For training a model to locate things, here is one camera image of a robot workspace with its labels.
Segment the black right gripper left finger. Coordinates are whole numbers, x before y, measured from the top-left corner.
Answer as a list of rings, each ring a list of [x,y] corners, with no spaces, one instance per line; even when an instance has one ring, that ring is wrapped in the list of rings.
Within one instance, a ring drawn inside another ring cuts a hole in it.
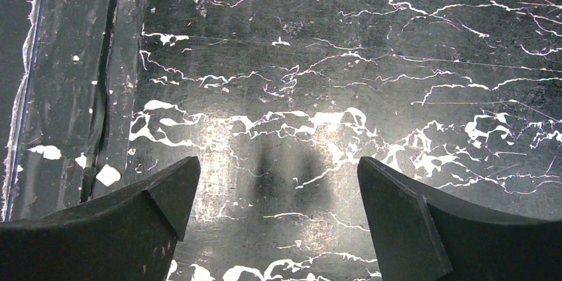
[[[184,158],[105,196],[1,224],[2,280],[165,280],[201,167]]]

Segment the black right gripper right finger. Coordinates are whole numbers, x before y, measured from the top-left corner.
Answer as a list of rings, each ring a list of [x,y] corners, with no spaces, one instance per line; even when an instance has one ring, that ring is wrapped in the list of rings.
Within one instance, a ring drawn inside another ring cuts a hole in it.
[[[560,280],[561,222],[483,207],[371,157],[357,167],[383,280]]]

